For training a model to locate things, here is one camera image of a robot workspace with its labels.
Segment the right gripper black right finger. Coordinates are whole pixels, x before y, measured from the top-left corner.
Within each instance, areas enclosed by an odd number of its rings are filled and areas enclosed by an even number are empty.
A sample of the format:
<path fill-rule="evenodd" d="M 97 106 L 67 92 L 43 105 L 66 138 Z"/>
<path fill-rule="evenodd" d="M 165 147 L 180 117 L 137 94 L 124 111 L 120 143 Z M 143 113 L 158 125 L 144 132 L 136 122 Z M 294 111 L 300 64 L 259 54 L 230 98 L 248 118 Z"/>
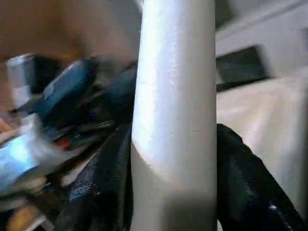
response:
<path fill-rule="evenodd" d="M 225 231 L 306 231 L 293 203 L 242 138 L 217 125 L 218 220 Z"/>

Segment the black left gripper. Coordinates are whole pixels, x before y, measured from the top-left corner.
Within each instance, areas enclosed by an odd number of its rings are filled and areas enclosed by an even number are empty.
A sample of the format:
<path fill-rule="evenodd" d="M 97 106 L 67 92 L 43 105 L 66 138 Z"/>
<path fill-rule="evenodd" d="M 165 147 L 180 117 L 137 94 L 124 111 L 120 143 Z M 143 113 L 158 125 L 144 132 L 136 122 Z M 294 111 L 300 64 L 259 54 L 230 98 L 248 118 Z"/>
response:
<path fill-rule="evenodd" d="M 115 124 L 131 123 L 133 118 L 137 66 L 130 65 L 92 98 L 92 115 Z"/>

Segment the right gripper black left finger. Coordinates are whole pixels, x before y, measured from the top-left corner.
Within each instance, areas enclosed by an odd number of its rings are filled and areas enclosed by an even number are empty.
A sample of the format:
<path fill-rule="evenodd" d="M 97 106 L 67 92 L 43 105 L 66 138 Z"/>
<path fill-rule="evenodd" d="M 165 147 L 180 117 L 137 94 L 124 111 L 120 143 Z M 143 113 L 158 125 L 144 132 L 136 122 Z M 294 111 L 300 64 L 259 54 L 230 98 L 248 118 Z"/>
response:
<path fill-rule="evenodd" d="M 56 231 L 123 231 L 131 125 L 122 124 L 77 176 Z"/>

